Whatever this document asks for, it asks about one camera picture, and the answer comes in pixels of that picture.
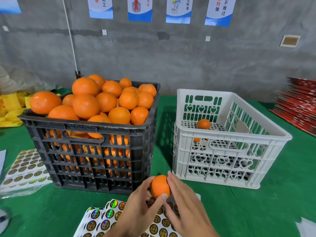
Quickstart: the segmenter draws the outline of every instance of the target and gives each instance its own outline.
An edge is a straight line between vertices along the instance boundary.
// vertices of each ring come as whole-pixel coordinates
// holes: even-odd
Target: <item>white cable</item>
[[[68,21],[68,15],[67,15],[66,6],[65,6],[65,0],[63,0],[63,4],[64,4],[64,9],[65,9],[65,15],[66,15],[66,20],[67,20],[67,25],[68,25],[68,31],[69,31],[69,36],[70,36],[70,42],[71,42],[72,53],[73,53],[73,55],[74,55],[74,61],[75,61],[76,71],[77,71],[77,73],[78,73],[77,62],[76,62],[76,56],[75,56],[75,50],[74,50],[74,44],[72,43],[72,37],[71,37],[70,26],[69,26],[69,21]]]

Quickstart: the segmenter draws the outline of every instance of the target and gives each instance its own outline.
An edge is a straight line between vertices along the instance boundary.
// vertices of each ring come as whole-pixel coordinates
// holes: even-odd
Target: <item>wall poster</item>
[[[236,0],[210,0],[205,25],[229,26]]]
[[[0,0],[0,14],[20,14],[18,0]]]
[[[127,0],[128,20],[152,22],[153,0]]]
[[[91,18],[113,20],[112,0],[88,0]]]
[[[167,0],[166,23],[190,24],[193,0]]]

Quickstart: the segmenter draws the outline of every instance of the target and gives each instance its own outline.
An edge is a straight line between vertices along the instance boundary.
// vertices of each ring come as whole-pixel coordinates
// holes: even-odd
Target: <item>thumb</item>
[[[167,198],[168,198],[168,194],[166,193],[158,196],[158,198],[155,200],[153,205],[148,209],[148,212],[147,212],[149,215],[148,217],[154,219],[159,208],[162,207],[163,203],[166,201]]]

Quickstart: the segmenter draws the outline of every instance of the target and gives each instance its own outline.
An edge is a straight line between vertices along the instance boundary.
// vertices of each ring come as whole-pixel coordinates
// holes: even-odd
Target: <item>green tablecloth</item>
[[[259,190],[185,181],[201,194],[215,229],[222,237],[299,236],[301,217],[316,222],[316,139],[283,121],[256,101],[251,105],[293,135]],[[172,164],[176,97],[161,96],[151,175],[166,174]],[[0,150],[7,149],[9,167],[22,150],[34,148],[26,128],[2,128]],[[2,237],[73,236],[88,207],[104,207],[110,199],[128,196],[61,189],[49,184],[36,193],[0,200],[10,224]]]

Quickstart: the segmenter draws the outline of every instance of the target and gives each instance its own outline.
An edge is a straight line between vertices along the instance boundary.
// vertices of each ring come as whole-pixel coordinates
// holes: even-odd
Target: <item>wall switch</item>
[[[2,26],[4,31],[9,31],[9,28],[7,26]]]
[[[283,47],[296,47],[298,41],[300,40],[301,36],[296,35],[284,35],[281,41],[280,46]]]

